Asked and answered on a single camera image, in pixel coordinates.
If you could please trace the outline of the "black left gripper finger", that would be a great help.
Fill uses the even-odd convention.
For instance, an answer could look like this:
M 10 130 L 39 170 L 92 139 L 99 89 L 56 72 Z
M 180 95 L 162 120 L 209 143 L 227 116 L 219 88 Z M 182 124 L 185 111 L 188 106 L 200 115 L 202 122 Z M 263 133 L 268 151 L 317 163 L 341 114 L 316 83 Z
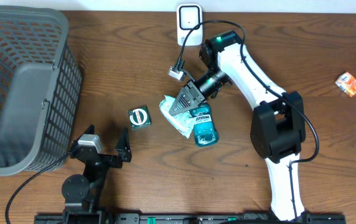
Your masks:
M 131 162 L 132 151 L 129 145 L 129 136 L 127 128 L 123 129 L 123 133 L 120 136 L 118 143 L 116 144 L 115 150 L 118 153 L 118 157 L 120 157 L 123 162 Z
M 77 139 L 77 143 L 93 143 L 94 142 L 95 126 L 89 125 L 84 133 Z

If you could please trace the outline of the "mint green wipes pack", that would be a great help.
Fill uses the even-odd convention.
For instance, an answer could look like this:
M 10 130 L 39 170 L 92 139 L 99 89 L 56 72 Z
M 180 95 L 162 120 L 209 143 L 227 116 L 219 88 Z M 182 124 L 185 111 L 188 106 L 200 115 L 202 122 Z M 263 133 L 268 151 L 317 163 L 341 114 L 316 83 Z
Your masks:
M 168 122 L 173 125 L 173 127 L 181 133 L 181 135 L 185 136 L 187 139 L 190 138 L 192 130 L 194 128 L 194 118 L 188 112 L 184 112 L 178 115 L 170 115 L 169 110 L 175 100 L 175 98 L 165 95 L 165 99 L 162 100 L 159 104 L 159 109 L 163 116 L 168 120 Z

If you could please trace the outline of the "green Zam-Buk ointment tin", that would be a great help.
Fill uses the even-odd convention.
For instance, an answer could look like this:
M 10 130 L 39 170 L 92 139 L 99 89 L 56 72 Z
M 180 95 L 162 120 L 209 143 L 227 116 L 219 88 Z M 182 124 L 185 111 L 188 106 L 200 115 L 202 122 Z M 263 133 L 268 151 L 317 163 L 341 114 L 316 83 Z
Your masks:
M 151 117 L 146 106 L 128 111 L 129 122 L 133 130 L 151 126 Z

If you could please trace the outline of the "teal Listerine mouthwash bottle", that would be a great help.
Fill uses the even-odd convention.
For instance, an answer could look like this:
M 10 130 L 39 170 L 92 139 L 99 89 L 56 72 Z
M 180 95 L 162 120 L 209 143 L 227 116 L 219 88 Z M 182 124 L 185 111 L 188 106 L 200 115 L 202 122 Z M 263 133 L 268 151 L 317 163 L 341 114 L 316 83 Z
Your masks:
M 198 147 L 211 146 L 218 142 L 219 136 L 212 120 L 212 110 L 205 103 L 189 111 L 194 119 L 194 139 Z

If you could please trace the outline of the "orange small sachet packet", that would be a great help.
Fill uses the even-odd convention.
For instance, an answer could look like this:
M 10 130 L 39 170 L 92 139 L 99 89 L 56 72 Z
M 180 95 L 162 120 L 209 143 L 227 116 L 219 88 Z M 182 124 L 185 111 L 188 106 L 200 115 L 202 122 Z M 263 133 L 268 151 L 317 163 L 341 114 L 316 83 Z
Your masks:
M 353 97 L 356 94 L 356 78 L 349 72 L 343 73 L 336 79 L 335 84 L 350 97 Z

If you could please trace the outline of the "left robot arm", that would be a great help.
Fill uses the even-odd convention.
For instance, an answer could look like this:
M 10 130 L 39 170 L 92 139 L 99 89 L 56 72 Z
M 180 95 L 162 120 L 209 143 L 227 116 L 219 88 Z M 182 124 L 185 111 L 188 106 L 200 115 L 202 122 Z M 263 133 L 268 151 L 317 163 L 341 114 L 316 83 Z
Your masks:
M 120 169 L 125 162 L 132 159 L 126 128 L 115 146 L 116 155 L 102 154 L 102 147 L 100 137 L 95 134 L 94 125 L 90 125 L 74 140 L 69 150 L 70 157 L 84 163 L 85 168 L 82 174 L 68 177 L 62 185 L 66 211 L 95 212 L 108 171 L 112 168 Z

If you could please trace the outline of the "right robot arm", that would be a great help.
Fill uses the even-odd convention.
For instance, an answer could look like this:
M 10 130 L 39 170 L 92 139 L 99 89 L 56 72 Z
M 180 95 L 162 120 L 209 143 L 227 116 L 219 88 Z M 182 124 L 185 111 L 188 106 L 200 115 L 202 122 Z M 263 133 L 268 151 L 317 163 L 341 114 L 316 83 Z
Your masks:
M 299 218 L 305 211 L 297 175 L 301 144 L 306 138 L 302 97 L 275 84 L 233 30 L 205 40 L 199 57 L 207 72 L 181 88 L 169 114 L 175 116 L 198 109 L 222 85 L 233 82 L 253 111 L 250 139 L 268 168 L 271 210 L 281 221 Z

